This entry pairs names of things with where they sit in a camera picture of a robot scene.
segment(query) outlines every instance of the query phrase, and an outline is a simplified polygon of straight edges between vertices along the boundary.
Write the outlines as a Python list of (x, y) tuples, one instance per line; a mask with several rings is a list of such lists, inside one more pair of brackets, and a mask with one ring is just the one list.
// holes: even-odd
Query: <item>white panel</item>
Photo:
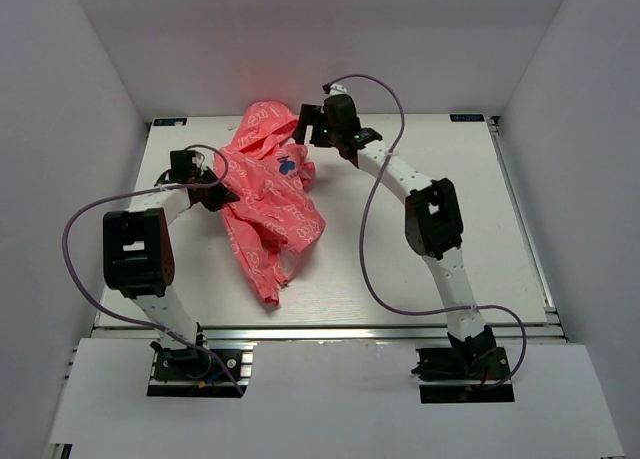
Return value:
[[(389, 141), (397, 134), (397, 115), (361, 119)], [(226, 145), (234, 134), (230, 128), (239, 121), (238, 117), (189, 118), (186, 126), (153, 127), (136, 188), (148, 188), (167, 169), (170, 150), (194, 143)], [(541, 292), (486, 124), (410, 115), (398, 151), (416, 169), (433, 178), (448, 177), (455, 184), (465, 224), (464, 262), (477, 302), (512, 307), (526, 322), (545, 322)], [(327, 228), (298, 277), (281, 292), (281, 307), (265, 308), (258, 302), (231, 254), (221, 218), (197, 206), (170, 227), (176, 291), (187, 311), (201, 324), (215, 326), (445, 324), (444, 315), (398, 316), (373, 301), (362, 281), (357, 252), (373, 178), (341, 159), (335, 149), (312, 148), (310, 158), (318, 171), (311, 197)], [(431, 274), (404, 237), (404, 206), (384, 188), (371, 210), (365, 251), (373, 284), (390, 304), (407, 310), (442, 307)], [(107, 289), (103, 302), (142, 318), (118, 291)], [(486, 311), (485, 317), (513, 321), (501, 312)], [(112, 324), (121, 323), (108, 317), (100, 320), (100, 325)]]
[[(35, 458), (95, 314), (62, 262), (62, 228), (131, 187), (145, 131), (76, 0), (0, 0), (0, 23), (0, 457)], [(89, 222), (72, 254), (99, 292), (102, 235)]]
[(83, 340), (52, 442), (73, 459), (621, 454), (582, 346), (532, 346), (515, 403), (464, 405), (420, 404), (410, 343), (261, 343), (242, 399), (148, 398), (152, 355), (146, 341)]
[(640, 0), (566, 0), (504, 118), (504, 148), (567, 335), (640, 457)]
[(80, 0), (147, 120), (298, 104), (348, 72), (386, 79), (408, 112), (499, 113), (561, 1)]

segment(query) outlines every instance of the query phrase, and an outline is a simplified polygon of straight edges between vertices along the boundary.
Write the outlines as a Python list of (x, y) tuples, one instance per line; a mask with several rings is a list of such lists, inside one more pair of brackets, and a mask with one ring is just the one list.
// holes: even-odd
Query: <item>blue heart print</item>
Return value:
[(280, 163), (280, 174), (283, 174), (285, 176), (296, 168), (296, 163), (290, 161), (289, 156), (279, 157), (278, 162)]

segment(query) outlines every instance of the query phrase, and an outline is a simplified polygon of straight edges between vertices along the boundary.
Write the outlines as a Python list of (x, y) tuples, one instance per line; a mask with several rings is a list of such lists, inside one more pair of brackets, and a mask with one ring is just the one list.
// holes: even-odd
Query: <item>garment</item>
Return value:
[[(231, 143), (222, 148), (229, 161), (223, 183), (240, 200), (221, 209), (231, 250), (260, 298), (278, 305), (279, 286), (295, 273), (286, 270), (282, 254), (293, 263), (318, 240), (325, 221), (307, 195), (315, 177), (307, 147), (289, 139), (296, 116), (276, 101), (250, 106)], [(216, 175), (224, 163), (216, 157)]]

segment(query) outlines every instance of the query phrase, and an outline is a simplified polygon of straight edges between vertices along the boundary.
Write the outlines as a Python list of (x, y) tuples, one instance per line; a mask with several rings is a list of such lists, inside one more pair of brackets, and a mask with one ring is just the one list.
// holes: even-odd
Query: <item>cable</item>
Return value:
[(84, 286), (84, 284), (80, 280), (80, 277), (78, 276), (78, 273), (76, 272), (76, 269), (73, 266), (73, 263), (71, 262), (71, 256), (69, 254), (69, 233), (71, 232), (71, 227), (82, 214), (93, 209), (94, 207), (100, 206), (102, 204), (106, 204), (107, 202), (119, 201), (121, 199), (128, 199), (136, 196), (144, 196), (146, 194), (151, 194), (153, 192), (159, 192), (162, 190), (166, 191), (166, 190), (174, 190), (174, 189), (204, 189), (208, 187), (215, 187), (218, 184), (220, 184), (222, 180), (226, 177), (227, 173), (229, 172), (229, 161), (220, 151), (218, 151), (218, 149), (211, 146), (204, 145), (204, 144), (193, 144), (185, 149), (193, 149), (196, 147), (213, 151), (224, 162), (224, 172), (218, 178), (217, 181), (212, 182), (210, 184), (169, 184), (169, 185), (163, 185), (161, 188), (154, 187), (152, 189), (145, 189), (144, 191), (128, 192), (125, 194), (116, 194), (115, 196), (105, 197), (103, 199), (99, 199), (97, 201), (91, 202), (86, 206), (80, 208), (78, 211), (76, 211), (71, 216), (71, 218), (67, 221), (67, 224), (64, 226), (64, 231), (62, 232), (62, 256), (64, 258), (64, 263), (67, 266), (67, 270), (69, 271), (69, 275), (71, 276), (71, 280), (74, 282), (74, 284), (76, 285), (80, 293), (84, 296), (84, 298), (89, 302), (89, 304), (95, 307), (98, 311), (102, 312), (103, 314), (106, 314), (107, 316), (113, 317), (114, 319), (117, 319), (122, 322), (128, 322), (129, 324), (135, 324), (137, 326), (151, 327), (153, 329), (156, 329), (157, 331), (160, 331), (166, 334), (171, 339), (182, 344), (185, 347), (190, 347), (192, 349), (195, 349), (196, 351), (206, 354), (208, 357), (213, 359), (220, 366), (222, 371), (231, 380), (235, 388), (238, 390), (238, 392), (240, 393), (240, 396), (242, 396), (244, 394), (242, 387), (240, 387), (240, 385), (238, 384), (238, 381), (236, 381), (235, 378), (233, 377), (233, 374), (231, 374), (231, 371), (227, 369), (227, 366), (225, 365), (225, 363), (220, 359), (220, 357), (218, 357), (218, 355), (215, 352), (210, 351), (205, 347), (199, 346), (197, 344), (193, 344), (183, 339), (182, 337), (178, 336), (177, 334), (175, 334), (173, 331), (169, 330), (167, 327), (163, 326), (162, 324), (156, 324), (154, 322), (149, 322), (149, 321), (141, 321), (139, 319), (133, 319), (131, 317), (123, 316), (121, 314), (118, 314), (117, 312), (113, 312), (110, 309), (107, 309), (105, 306), (100, 304), (100, 302), (91, 295), (89, 290)]
[(325, 88), (331, 87), (336, 82), (343, 81), (344, 79), (350, 79), (350, 78), (356, 78), (356, 77), (362, 78), (362, 79), (368, 79), (369, 81), (373, 81), (376, 84), (385, 88), (387, 92), (389, 92), (389, 94), (391, 94), (391, 96), (393, 97), (393, 100), (396, 102), (396, 105), (398, 106), (398, 112), (400, 113), (400, 131), (398, 132), (397, 137), (391, 144), (391, 147), (389, 147), (389, 152), (387, 154), (387, 157), (385, 158), (384, 162), (382, 163), (382, 166), (380, 167), (380, 172), (376, 176), (376, 180), (373, 183), (371, 192), (369, 192), (369, 196), (367, 197), (367, 202), (364, 206), (364, 212), (362, 214), (362, 222), (360, 223), (360, 237), (358, 239), (358, 255), (360, 257), (360, 270), (362, 272), (362, 278), (364, 279), (367, 289), (369, 290), (369, 294), (371, 294), (371, 297), (373, 297), (373, 299), (380, 306), (384, 307), (388, 311), (391, 311), (395, 314), (401, 314), (403, 316), (434, 316), (436, 314), (445, 314), (447, 312), (465, 311), (465, 310), (471, 310), (471, 309), (476, 309), (476, 310), (497, 309), (497, 310), (506, 312), (507, 314), (510, 314), (516, 320), (516, 322), (518, 323), (518, 326), (520, 326), (520, 330), (522, 332), (522, 350), (520, 352), (520, 357), (518, 358), (516, 365), (513, 367), (511, 372), (505, 378), (496, 382), (495, 384), (484, 386), (485, 389), (498, 387), (504, 384), (505, 382), (509, 381), (516, 374), (516, 372), (518, 372), (518, 370), (520, 369), (520, 366), (522, 366), (522, 363), (524, 361), (524, 356), (527, 351), (527, 331), (524, 327), (524, 324), (522, 323), (522, 321), (520, 320), (520, 318), (515, 312), (513, 312), (511, 309), (507, 307), (500, 306), (497, 304), (488, 304), (485, 306), (453, 306), (453, 307), (444, 307), (441, 309), (434, 309), (431, 311), (404, 311), (402, 309), (398, 309), (396, 307), (390, 306), (389, 304), (385, 303), (380, 298), (380, 296), (378, 296), (375, 289), (373, 288), (373, 285), (371, 284), (371, 280), (369, 279), (369, 273), (367, 271), (367, 265), (364, 257), (364, 233), (367, 227), (367, 218), (369, 217), (369, 210), (371, 209), (373, 197), (375, 196), (375, 193), (378, 190), (378, 186), (382, 182), (384, 171), (387, 168), (387, 165), (389, 164), (389, 161), (391, 160), (391, 157), (392, 157), (391, 153), (394, 152), (396, 146), (398, 145), (398, 143), (400, 142), (400, 139), (402, 138), (402, 135), (404, 134), (405, 114), (404, 114), (404, 108), (402, 107), (402, 103), (400, 102), (400, 99), (398, 98), (397, 94), (393, 91), (393, 89), (391, 89), (391, 87), (389, 87), (380, 79), (377, 79), (368, 74), (347, 74), (347, 75), (338, 77), (333, 81), (328, 82), (325, 85)]

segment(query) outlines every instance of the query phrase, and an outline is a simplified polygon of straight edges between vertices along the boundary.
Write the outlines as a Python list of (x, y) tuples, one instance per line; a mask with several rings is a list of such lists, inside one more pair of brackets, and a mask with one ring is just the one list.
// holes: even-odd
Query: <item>purple cable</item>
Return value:
[(520, 352), (520, 357), (518, 358), (518, 361), (516, 362), (516, 365), (513, 367), (511, 372), (505, 378), (503, 378), (500, 381), (498, 381), (498, 382), (496, 382), (494, 384), (491, 384), (489, 386), (484, 386), (484, 388), (486, 388), (486, 389), (498, 387), (498, 386), (504, 384), (505, 382), (509, 381), (516, 374), (516, 372), (518, 372), (518, 370), (522, 366), (522, 363), (524, 362), (524, 356), (525, 356), (526, 351), (527, 351), (527, 331), (526, 331), (526, 329), (524, 327), (524, 324), (523, 324), (522, 320), (520, 319), (520, 317), (518, 317), (518, 315), (515, 312), (513, 312), (511, 309), (509, 309), (509, 308), (507, 308), (505, 306), (500, 306), (498, 304), (487, 304), (485, 306), (443, 307), (441, 309), (434, 309), (434, 310), (431, 310), (431, 311), (403, 311), (402, 309), (398, 309), (397, 307), (393, 307), (393, 306), (390, 306), (389, 304), (385, 303), (380, 298), (380, 296), (378, 296), (378, 293), (375, 291), (375, 289), (373, 288), (373, 285), (371, 284), (371, 280), (369, 279), (369, 273), (367, 271), (367, 265), (366, 265), (366, 261), (365, 261), (365, 257), (364, 257), (364, 233), (365, 233), (365, 230), (366, 230), (366, 227), (367, 227), (367, 218), (369, 217), (369, 210), (371, 209), (371, 204), (373, 202), (373, 197), (375, 196), (375, 193), (378, 190), (378, 186), (382, 182), (382, 176), (384, 175), (384, 171), (387, 168), (387, 165), (389, 164), (389, 161), (391, 161), (391, 154), (390, 153), (392, 153), (395, 150), (396, 146), (400, 142), (400, 139), (402, 138), (402, 135), (404, 134), (405, 114), (404, 114), (404, 108), (402, 107), (402, 103), (400, 102), (400, 98), (398, 98), (398, 96), (393, 91), (393, 89), (391, 89), (391, 87), (389, 87), (387, 84), (382, 82), (380, 79), (377, 79), (377, 78), (375, 78), (373, 76), (370, 76), (368, 74), (347, 74), (345, 76), (341, 76), (341, 77), (338, 77), (337, 79), (334, 79), (333, 81), (327, 83), (327, 85), (331, 86), (331, 85), (335, 84), (336, 82), (343, 81), (344, 79), (350, 79), (352, 77), (359, 77), (359, 78), (362, 78), (362, 79), (368, 79), (368, 80), (373, 81), (376, 84), (384, 87), (389, 92), (389, 94), (391, 94), (391, 96), (393, 97), (393, 100), (396, 102), (396, 105), (398, 106), (398, 111), (400, 113), (400, 131), (398, 132), (398, 136), (395, 138), (395, 140), (393, 141), (393, 143), (389, 147), (389, 154), (387, 154), (387, 157), (385, 158), (384, 162), (382, 163), (382, 167), (380, 167), (380, 172), (376, 176), (376, 180), (373, 183), (373, 187), (371, 188), (371, 192), (369, 193), (369, 196), (367, 197), (367, 202), (366, 202), (366, 204), (364, 206), (364, 213), (362, 214), (362, 222), (360, 223), (360, 237), (358, 239), (358, 255), (360, 257), (360, 270), (362, 271), (362, 278), (364, 279), (364, 283), (366, 284), (367, 289), (369, 290), (369, 294), (371, 294), (371, 297), (373, 297), (373, 299), (378, 304), (380, 304), (382, 307), (384, 307), (388, 311), (391, 311), (391, 312), (393, 312), (395, 314), (401, 314), (403, 316), (434, 316), (436, 314), (445, 314), (447, 312), (464, 311), (464, 310), (471, 310), (471, 309), (476, 309), (476, 310), (497, 309), (499, 311), (503, 311), (503, 312), (506, 312), (507, 314), (511, 315), (516, 320), (516, 322), (518, 323), (518, 326), (520, 327), (520, 330), (522, 331), (522, 350)]
[(90, 204), (87, 204), (86, 206), (84, 206), (80, 210), (78, 210), (75, 214), (73, 214), (71, 216), (71, 218), (67, 221), (67, 224), (64, 226), (64, 231), (62, 232), (62, 256), (64, 257), (64, 263), (66, 264), (67, 269), (69, 270), (69, 275), (71, 276), (71, 279), (73, 280), (74, 284), (76, 285), (76, 287), (78, 288), (80, 293), (85, 297), (85, 299), (87, 301), (89, 301), (89, 303), (93, 307), (95, 307), (98, 311), (102, 312), (103, 314), (106, 314), (107, 316), (111, 316), (114, 319), (122, 321), (122, 322), (128, 322), (129, 324), (135, 324), (136, 326), (150, 327), (150, 328), (156, 329), (156, 330), (166, 334), (167, 336), (169, 336), (174, 341), (179, 342), (183, 346), (190, 347), (192, 349), (195, 349), (196, 351), (200, 351), (200, 352), (206, 354), (211, 359), (216, 361), (216, 363), (220, 366), (220, 368), (225, 373), (225, 375), (229, 378), (229, 380), (231, 380), (231, 382), (233, 383), (235, 388), (238, 390), (238, 392), (240, 393), (240, 396), (242, 396), (242, 395), (244, 395), (244, 391), (242, 390), (242, 387), (240, 387), (240, 384), (238, 384), (238, 381), (236, 381), (236, 379), (233, 377), (233, 374), (231, 374), (231, 371), (229, 371), (229, 369), (227, 368), (226, 364), (220, 359), (220, 357), (218, 357), (218, 355), (215, 352), (210, 351), (209, 349), (207, 349), (205, 347), (202, 347), (202, 346), (199, 346), (197, 344), (193, 344), (193, 343), (191, 343), (189, 341), (184, 340), (183, 338), (181, 338), (177, 334), (173, 333), (172, 331), (170, 331), (167, 327), (163, 326), (162, 324), (156, 324), (156, 323), (149, 322), (149, 321), (141, 321), (139, 319), (133, 319), (131, 317), (126, 317), (126, 316), (120, 315), (120, 314), (118, 314), (116, 312), (113, 312), (113, 311), (107, 309), (106, 307), (104, 307), (102, 304), (100, 304), (100, 302), (97, 301), (91, 295), (89, 290), (84, 286), (84, 284), (80, 280), (80, 277), (78, 276), (78, 273), (76, 272), (75, 267), (73, 267), (73, 263), (71, 262), (71, 256), (69, 254), (69, 233), (71, 232), (71, 227), (73, 226), (73, 223), (76, 222), (76, 220), (82, 214), (84, 214), (85, 212), (87, 212), (90, 209), (93, 209), (94, 207), (100, 206), (102, 204), (106, 204), (107, 202), (119, 201), (121, 199), (127, 199), (127, 198), (131, 198), (131, 197), (136, 197), (136, 196), (143, 196), (145, 194), (151, 194), (153, 192), (158, 192), (158, 191), (161, 191), (161, 190), (205, 189), (205, 188), (214, 187), (214, 186), (220, 184), (222, 182), (222, 180), (226, 177), (227, 172), (229, 172), (229, 161), (227, 161), (227, 158), (220, 151), (218, 151), (216, 148), (211, 147), (211, 146), (206, 146), (204, 144), (193, 144), (193, 145), (191, 145), (189, 147), (186, 147), (185, 149), (194, 149), (194, 148), (197, 148), (197, 147), (200, 147), (200, 148), (203, 148), (203, 149), (209, 149), (210, 151), (213, 151), (224, 162), (224, 172), (218, 178), (217, 181), (212, 182), (210, 184), (175, 184), (175, 185), (166, 185), (166, 186), (162, 186), (162, 187), (154, 187), (152, 189), (145, 189), (144, 191), (127, 192), (125, 194), (117, 194), (115, 196), (105, 197), (104, 199), (99, 199), (99, 200), (94, 201), (94, 202), (92, 202)]

